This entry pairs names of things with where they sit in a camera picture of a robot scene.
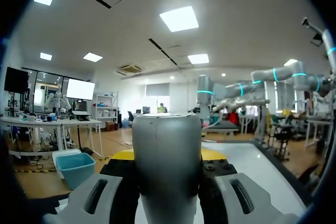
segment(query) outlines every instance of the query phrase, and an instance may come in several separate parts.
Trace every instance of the white table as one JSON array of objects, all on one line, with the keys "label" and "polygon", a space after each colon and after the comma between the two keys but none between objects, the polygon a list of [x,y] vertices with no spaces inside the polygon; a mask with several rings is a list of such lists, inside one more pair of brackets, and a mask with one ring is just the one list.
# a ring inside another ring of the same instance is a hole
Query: white table
[{"label": "white table", "polygon": [[[62,133],[63,133],[63,138],[65,139],[65,127],[86,127],[89,128],[90,131],[90,142],[91,142],[91,148],[94,153],[99,155],[100,157],[103,157],[103,148],[101,144],[101,133],[100,133],[100,123],[101,121],[90,119],[89,121],[79,121],[77,119],[62,119],[58,120],[58,122],[61,123],[62,126]],[[99,136],[99,144],[100,144],[100,154],[96,152],[93,149],[93,141],[92,141],[92,126],[97,126],[98,125],[98,136]]]},{"label": "white table", "polygon": [[[12,116],[3,116],[0,118],[0,124],[2,126],[17,126],[17,127],[27,127],[27,128],[37,128],[38,132],[38,138],[41,139],[40,136],[40,128],[49,128],[49,129],[56,129],[57,131],[57,146],[59,150],[63,150],[63,144],[62,144],[62,137],[61,137],[61,123],[59,121],[52,121],[52,122],[42,122],[41,120],[35,120],[35,121],[23,121],[22,119],[18,117],[12,117]],[[17,157],[20,156],[44,156],[44,155],[51,155],[52,152],[16,152],[16,151],[9,151],[9,154],[15,155]]]},{"label": "white table", "polygon": [[241,124],[241,134],[247,134],[247,126],[253,120],[253,128],[255,126],[255,116],[254,115],[239,115],[239,122]]},{"label": "white table", "polygon": [[202,129],[204,132],[215,132],[215,133],[223,133],[224,136],[227,134],[230,135],[230,140],[234,139],[234,132],[238,131],[238,127],[230,121],[220,121],[218,124],[214,125],[210,128]]},{"label": "white table", "polygon": [[245,173],[270,194],[272,205],[283,214],[301,216],[306,207],[299,195],[271,163],[251,143],[202,143],[202,148],[224,154],[238,173]]},{"label": "white table", "polygon": [[[330,142],[331,134],[332,134],[332,122],[331,121],[318,121],[318,120],[307,120],[308,122],[308,127],[307,127],[307,133],[306,133],[306,142],[305,142],[305,147],[307,148],[308,146],[311,146],[317,142],[316,140],[316,134],[317,134],[317,126],[318,125],[329,125],[329,130],[328,130],[328,138],[327,138],[327,144]],[[313,141],[309,142],[309,132],[310,132],[310,124],[314,124],[315,130],[314,130],[314,137]]]}]

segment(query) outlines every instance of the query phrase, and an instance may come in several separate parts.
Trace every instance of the blue plastic basket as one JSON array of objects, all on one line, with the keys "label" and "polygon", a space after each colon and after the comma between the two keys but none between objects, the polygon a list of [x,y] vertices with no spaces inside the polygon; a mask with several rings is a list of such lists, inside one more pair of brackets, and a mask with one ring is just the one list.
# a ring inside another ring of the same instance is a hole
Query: blue plastic basket
[{"label": "blue plastic basket", "polygon": [[96,161],[86,153],[77,153],[56,157],[56,164],[70,190],[75,190],[94,173]]}]

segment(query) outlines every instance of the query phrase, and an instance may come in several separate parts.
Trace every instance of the keyboard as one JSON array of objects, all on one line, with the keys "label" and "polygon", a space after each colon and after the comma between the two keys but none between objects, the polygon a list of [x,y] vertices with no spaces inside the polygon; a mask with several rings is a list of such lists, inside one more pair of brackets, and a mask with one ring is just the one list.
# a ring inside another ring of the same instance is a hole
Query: keyboard
[{"label": "keyboard", "polygon": [[74,115],[90,115],[87,111],[73,111]]}]

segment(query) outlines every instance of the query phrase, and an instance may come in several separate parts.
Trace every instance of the cardboard box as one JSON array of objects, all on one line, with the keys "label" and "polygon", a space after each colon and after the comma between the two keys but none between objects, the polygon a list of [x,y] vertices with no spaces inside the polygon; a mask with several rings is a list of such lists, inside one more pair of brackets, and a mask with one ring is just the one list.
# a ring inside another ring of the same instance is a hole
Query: cardboard box
[{"label": "cardboard box", "polygon": [[114,131],[114,122],[106,122],[106,131]]}]

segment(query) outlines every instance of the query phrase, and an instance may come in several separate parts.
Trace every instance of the yellow platform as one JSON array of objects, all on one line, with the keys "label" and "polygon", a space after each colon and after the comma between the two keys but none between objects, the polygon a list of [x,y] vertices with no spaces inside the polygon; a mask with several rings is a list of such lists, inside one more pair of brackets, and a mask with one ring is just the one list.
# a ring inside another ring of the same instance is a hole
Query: yellow platform
[{"label": "yellow platform", "polygon": [[[226,159],[225,155],[217,151],[202,148],[201,152],[203,160]],[[129,149],[122,152],[118,152],[112,156],[112,159],[134,160],[134,151],[133,149]]]}]

